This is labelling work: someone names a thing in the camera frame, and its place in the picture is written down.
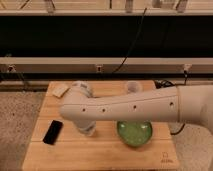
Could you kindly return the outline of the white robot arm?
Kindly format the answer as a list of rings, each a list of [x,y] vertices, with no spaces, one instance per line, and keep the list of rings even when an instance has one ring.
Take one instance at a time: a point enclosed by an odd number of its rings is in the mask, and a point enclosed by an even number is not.
[[[179,122],[200,125],[213,135],[213,85],[95,98],[87,82],[75,81],[63,97],[59,113],[78,127],[87,127],[92,121]]]

